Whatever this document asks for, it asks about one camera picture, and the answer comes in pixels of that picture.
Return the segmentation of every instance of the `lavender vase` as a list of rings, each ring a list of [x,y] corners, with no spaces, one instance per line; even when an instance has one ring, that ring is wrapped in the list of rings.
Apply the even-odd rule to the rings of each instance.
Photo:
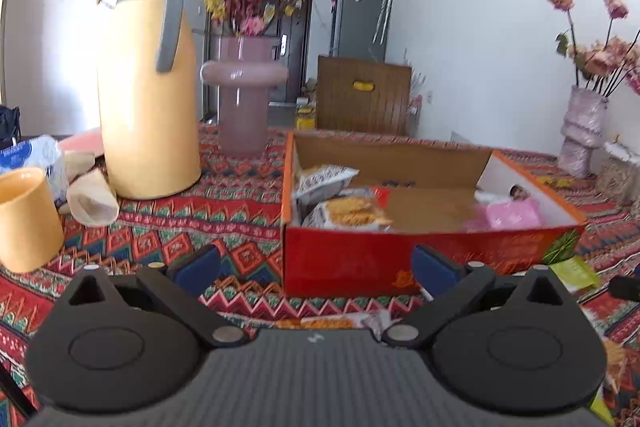
[[[267,144],[269,91],[287,82],[287,68],[273,58],[279,40],[218,37],[218,60],[205,62],[200,78],[218,92],[218,143],[227,156],[259,158]]]
[[[589,174],[591,154],[604,143],[602,127],[609,100],[589,89],[572,87],[561,133],[565,136],[558,167],[575,178]]]

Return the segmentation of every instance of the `mug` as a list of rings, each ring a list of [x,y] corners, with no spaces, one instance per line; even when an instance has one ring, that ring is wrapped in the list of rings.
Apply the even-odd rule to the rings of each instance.
[[[0,176],[0,263],[14,273],[47,264],[64,233],[42,169],[23,168]]]

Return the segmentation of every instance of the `gray handle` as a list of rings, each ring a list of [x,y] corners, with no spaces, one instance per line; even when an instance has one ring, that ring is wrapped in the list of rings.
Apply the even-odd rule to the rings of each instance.
[[[180,24],[182,22],[182,7],[184,0],[164,0],[164,17],[160,45],[156,55],[156,71],[167,73],[174,66],[175,52],[178,49]]]

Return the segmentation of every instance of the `cardboard box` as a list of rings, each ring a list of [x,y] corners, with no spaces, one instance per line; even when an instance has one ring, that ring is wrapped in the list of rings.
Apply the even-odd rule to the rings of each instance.
[[[394,232],[300,227],[291,195],[294,173],[322,164],[359,169],[350,186],[390,188],[386,213]],[[508,195],[518,185],[540,204],[544,229],[466,232],[477,217],[474,192]],[[282,202],[284,290],[289,296],[353,297],[416,293],[410,256],[415,245],[436,248],[457,263],[482,261],[498,273],[540,263],[550,250],[575,246],[586,218],[527,171],[491,149],[381,143],[291,133]]]

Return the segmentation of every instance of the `wooden board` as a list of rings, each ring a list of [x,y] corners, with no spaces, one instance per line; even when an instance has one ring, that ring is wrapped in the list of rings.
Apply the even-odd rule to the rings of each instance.
[[[403,136],[411,77],[406,66],[318,57],[318,129]]]

